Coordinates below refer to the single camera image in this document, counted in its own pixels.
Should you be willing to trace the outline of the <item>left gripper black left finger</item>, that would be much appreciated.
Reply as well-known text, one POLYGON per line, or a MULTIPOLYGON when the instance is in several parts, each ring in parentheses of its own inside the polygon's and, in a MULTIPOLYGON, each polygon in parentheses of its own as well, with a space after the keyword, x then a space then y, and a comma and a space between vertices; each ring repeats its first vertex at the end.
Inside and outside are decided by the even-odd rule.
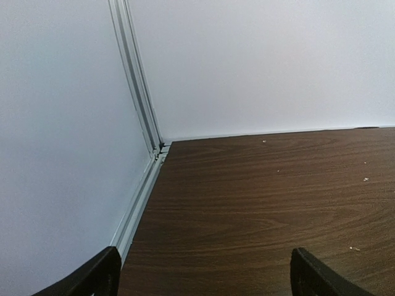
POLYGON ((120 272, 120 254, 116 247, 108 246, 74 272, 36 295, 117 295, 120 272))

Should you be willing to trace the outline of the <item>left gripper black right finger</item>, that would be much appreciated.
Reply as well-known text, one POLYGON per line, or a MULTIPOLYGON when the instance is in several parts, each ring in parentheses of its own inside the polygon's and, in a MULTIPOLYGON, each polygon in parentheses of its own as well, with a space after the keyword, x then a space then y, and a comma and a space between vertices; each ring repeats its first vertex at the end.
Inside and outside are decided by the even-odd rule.
POLYGON ((302 247, 292 251, 290 282, 293 295, 371 295, 302 247))

